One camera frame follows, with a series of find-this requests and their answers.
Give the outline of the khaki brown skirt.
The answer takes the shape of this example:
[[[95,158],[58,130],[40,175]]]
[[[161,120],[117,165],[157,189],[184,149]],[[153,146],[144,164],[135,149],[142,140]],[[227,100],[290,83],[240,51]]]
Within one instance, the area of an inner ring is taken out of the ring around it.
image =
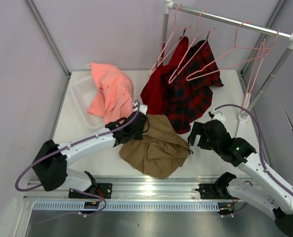
[[[133,168],[154,178],[166,179],[182,167],[193,152],[165,115],[148,115],[142,140],[131,140],[120,157]]]

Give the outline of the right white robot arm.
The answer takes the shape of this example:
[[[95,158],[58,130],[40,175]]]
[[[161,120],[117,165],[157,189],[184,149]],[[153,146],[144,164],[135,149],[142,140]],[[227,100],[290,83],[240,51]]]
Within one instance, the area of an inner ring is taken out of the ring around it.
[[[269,216],[277,228],[293,237],[293,186],[261,160],[256,149],[243,138],[232,138],[219,120],[195,122],[189,145],[199,136],[198,147],[214,151],[224,162],[238,168],[261,186],[261,190],[225,172],[213,184],[213,192],[222,199],[238,198]]]

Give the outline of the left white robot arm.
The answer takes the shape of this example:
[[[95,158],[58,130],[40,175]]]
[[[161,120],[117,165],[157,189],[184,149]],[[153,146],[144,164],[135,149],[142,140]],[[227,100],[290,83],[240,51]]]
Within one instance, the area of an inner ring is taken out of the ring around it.
[[[88,171],[70,169],[73,163],[98,151],[126,144],[131,140],[141,140],[148,118],[143,112],[134,112],[128,118],[111,122],[97,133],[67,143],[56,144],[46,141],[39,150],[33,166],[41,186],[46,192],[60,187],[86,191],[96,186],[96,181]]]

